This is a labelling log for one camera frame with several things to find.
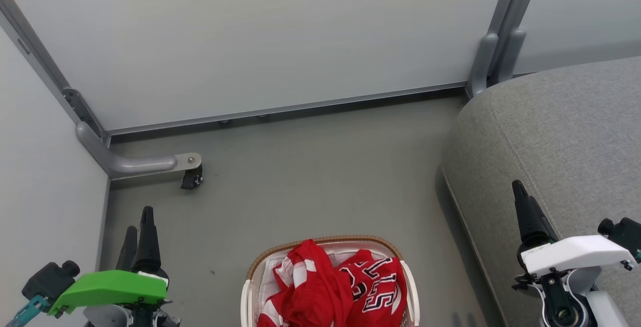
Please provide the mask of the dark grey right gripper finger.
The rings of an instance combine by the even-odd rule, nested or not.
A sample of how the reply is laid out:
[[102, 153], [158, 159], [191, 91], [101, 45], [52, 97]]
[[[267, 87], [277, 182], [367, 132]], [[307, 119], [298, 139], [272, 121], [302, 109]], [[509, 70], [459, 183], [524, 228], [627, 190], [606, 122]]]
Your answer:
[[522, 181], [513, 181], [511, 188], [514, 195], [521, 246], [538, 247], [557, 242], [558, 236], [552, 229], [549, 220], [535, 197], [528, 194]]

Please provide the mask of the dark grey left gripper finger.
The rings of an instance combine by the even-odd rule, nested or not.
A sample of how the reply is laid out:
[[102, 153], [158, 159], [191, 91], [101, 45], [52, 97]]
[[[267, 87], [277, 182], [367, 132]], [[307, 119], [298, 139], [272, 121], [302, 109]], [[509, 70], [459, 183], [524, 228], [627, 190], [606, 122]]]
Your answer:
[[154, 224], [154, 210], [151, 206], [143, 208], [139, 231], [137, 252], [131, 272], [163, 280], [168, 287], [169, 276], [162, 269], [157, 228]]
[[116, 264], [117, 270], [130, 271], [134, 258], [137, 254], [138, 247], [138, 229], [135, 226], [128, 227], [124, 242]]

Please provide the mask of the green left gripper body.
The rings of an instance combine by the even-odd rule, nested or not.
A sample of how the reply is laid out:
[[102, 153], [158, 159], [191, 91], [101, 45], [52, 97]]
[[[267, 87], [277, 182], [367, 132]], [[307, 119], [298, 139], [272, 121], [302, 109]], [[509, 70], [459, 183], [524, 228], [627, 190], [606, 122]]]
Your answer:
[[85, 274], [52, 305], [59, 318], [83, 308], [91, 326], [179, 326], [162, 306], [168, 304], [169, 277], [163, 270], [130, 272], [108, 270]]

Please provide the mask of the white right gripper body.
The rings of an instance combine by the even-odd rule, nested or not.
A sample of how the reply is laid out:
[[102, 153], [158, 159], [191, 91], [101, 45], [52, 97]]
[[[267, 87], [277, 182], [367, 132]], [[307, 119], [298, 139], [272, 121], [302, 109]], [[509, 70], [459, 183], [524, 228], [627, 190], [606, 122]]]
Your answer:
[[513, 288], [540, 298], [540, 326], [628, 325], [613, 298], [596, 285], [605, 266], [637, 267], [624, 247], [600, 235], [571, 236], [517, 256], [524, 274]]

